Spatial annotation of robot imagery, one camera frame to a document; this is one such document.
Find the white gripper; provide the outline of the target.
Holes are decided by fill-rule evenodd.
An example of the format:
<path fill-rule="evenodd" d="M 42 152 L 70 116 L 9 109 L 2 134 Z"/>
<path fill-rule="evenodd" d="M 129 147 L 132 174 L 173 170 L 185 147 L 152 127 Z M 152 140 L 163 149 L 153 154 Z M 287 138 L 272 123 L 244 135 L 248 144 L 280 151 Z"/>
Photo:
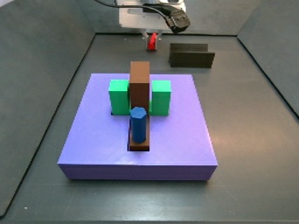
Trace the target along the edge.
<path fill-rule="evenodd" d="M 185 10 L 183 0 L 117 0 L 118 5 L 145 5 L 155 6 L 161 4 Z M 144 40 L 144 48 L 148 49 L 148 33 L 147 29 L 157 30 L 155 48 L 161 41 L 163 30 L 168 29 L 163 16 L 157 12 L 149 12 L 140 8 L 121 8 L 118 10 L 118 23 L 121 27 L 141 29 Z"/>

